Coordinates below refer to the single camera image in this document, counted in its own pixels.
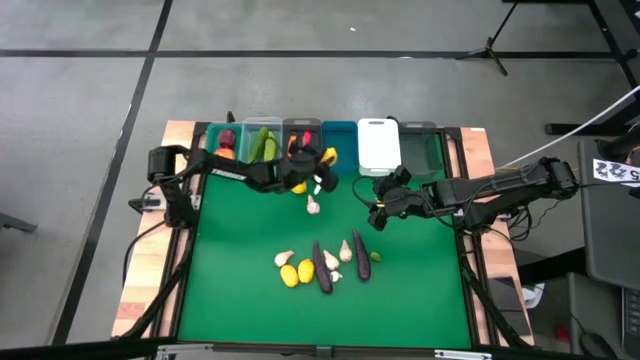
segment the transparent plastic bin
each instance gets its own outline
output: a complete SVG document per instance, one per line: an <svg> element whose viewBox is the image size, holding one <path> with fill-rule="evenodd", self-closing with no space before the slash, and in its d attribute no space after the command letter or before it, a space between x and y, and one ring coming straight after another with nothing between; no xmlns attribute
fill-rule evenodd
<svg viewBox="0 0 640 360"><path fill-rule="evenodd" d="M322 147L322 121L315 118L284 119L282 122L282 148L288 151L291 137L296 136L296 143L302 146L302 137L306 131L311 133L311 146L317 151Z"/></svg>
<svg viewBox="0 0 640 360"><path fill-rule="evenodd" d="M400 124L402 165L412 177L430 179L444 168L435 128L430 122Z"/></svg>
<svg viewBox="0 0 640 360"><path fill-rule="evenodd" d="M276 158L282 157L280 149L282 148L282 119L278 117L252 117L242 121L242 143L240 144L240 158L242 162L249 160L249 150L251 144L256 139L258 131L266 127L273 133L278 141L278 151Z"/></svg>

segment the green mat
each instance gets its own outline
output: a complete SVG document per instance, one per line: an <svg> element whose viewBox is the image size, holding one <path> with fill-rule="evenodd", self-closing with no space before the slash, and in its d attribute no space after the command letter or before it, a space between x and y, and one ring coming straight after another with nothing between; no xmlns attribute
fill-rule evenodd
<svg viewBox="0 0 640 360"><path fill-rule="evenodd" d="M390 219L384 232L367 224L367 208L351 192L357 174L316 197L258 194L244 184L209 176L178 333L182 341L374 347L470 348L453 231L437 220ZM442 178L440 172L436 178ZM358 183L370 197L371 183ZM354 259L331 295L310 284L290 289L274 265L311 258L313 240L336 257L342 239L353 250L357 229L378 252L371 279L360 282Z"/></svg>

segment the garlic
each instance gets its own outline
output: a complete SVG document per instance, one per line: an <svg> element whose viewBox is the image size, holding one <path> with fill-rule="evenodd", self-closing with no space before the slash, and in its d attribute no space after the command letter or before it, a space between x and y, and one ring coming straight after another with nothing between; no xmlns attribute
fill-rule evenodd
<svg viewBox="0 0 640 360"><path fill-rule="evenodd" d="M329 271L333 271L337 269L338 266L340 266L340 262L338 261L338 259L336 259L335 256L331 255L330 252L325 250L322 253L324 254L324 262L325 264L327 264L327 268L329 268Z"/></svg>
<svg viewBox="0 0 640 360"><path fill-rule="evenodd" d="M340 248L340 260L342 260L342 262L349 262L351 261L352 256L353 253L351 252L351 249L349 249L347 240L342 240L342 247Z"/></svg>
<svg viewBox="0 0 640 360"><path fill-rule="evenodd" d="M320 183L322 182L322 178L318 175L313 175L313 180L315 180L316 182L316 188L313 189L313 195L318 195L320 190L322 190L322 186L320 186Z"/></svg>
<svg viewBox="0 0 640 360"><path fill-rule="evenodd" d="M293 251L291 250L281 252L280 254L276 255L276 259L275 259L276 266L282 267L284 264L287 263L287 261L289 261L289 258L292 256L293 256Z"/></svg>
<svg viewBox="0 0 640 360"><path fill-rule="evenodd" d="M309 201L307 201L307 212L311 215L315 215L320 212L320 204L313 200L313 197L309 195Z"/></svg>
<svg viewBox="0 0 640 360"><path fill-rule="evenodd" d="M342 274L337 271L331 272L331 282L337 282L340 279L342 279Z"/></svg>

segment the plastic container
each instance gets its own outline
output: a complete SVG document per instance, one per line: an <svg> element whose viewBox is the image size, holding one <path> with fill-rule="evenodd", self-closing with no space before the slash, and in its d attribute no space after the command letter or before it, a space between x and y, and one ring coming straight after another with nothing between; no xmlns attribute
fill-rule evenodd
<svg viewBox="0 0 640 360"><path fill-rule="evenodd" d="M280 148L282 148L282 119L278 117L253 117L246 118L242 121L242 142L240 144L240 161L247 162L249 160L249 149L256 138L258 131L266 127L275 135L278 141L278 152L276 158L282 156Z"/></svg>
<svg viewBox="0 0 640 360"><path fill-rule="evenodd" d="M311 146L320 151L322 148L322 121L314 118L284 119L282 123L282 148L285 151L289 148L289 143L295 141L302 146L305 132L311 133Z"/></svg>
<svg viewBox="0 0 640 360"><path fill-rule="evenodd" d="M207 143L205 146L205 149L210 152L210 153L214 153L216 150L218 150L218 135L220 135L220 132L224 129L231 129L233 130L233 132L235 132L236 134L236 144L233 147L233 152L236 154L236 159L238 158L238 153L240 151L240 147L241 147L241 142L242 142L242 124L236 124L236 123L215 123L215 124L209 124L209 126L207 127Z"/></svg>
<svg viewBox="0 0 640 360"><path fill-rule="evenodd" d="M398 122L358 120L358 159L362 175L384 176L395 170L402 163Z"/></svg>
<svg viewBox="0 0 640 360"><path fill-rule="evenodd" d="M443 169L435 124L415 122L400 124L402 165L416 178L429 179Z"/></svg>
<svg viewBox="0 0 640 360"><path fill-rule="evenodd" d="M338 161L331 167L336 174L358 170L358 126L354 121L324 121L322 147L336 148Z"/></svg>

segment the green cucumber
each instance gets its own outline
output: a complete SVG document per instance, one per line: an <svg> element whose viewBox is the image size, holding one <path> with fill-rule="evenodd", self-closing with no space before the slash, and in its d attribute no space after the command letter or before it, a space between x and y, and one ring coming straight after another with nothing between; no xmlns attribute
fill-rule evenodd
<svg viewBox="0 0 640 360"><path fill-rule="evenodd" d="M258 156L264 153L264 145L267 140L267 136L269 136L269 129L261 127L253 140L253 144L251 144L251 148L249 149L249 157L247 158L247 162L249 164L256 162L258 160Z"/></svg>
<svg viewBox="0 0 640 360"><path fill-rule="evenodd" d="M276 155L278 155L278 140L276 139L276 136L269 131L267 140L264 143L264 161L274 160Z"/></svg>

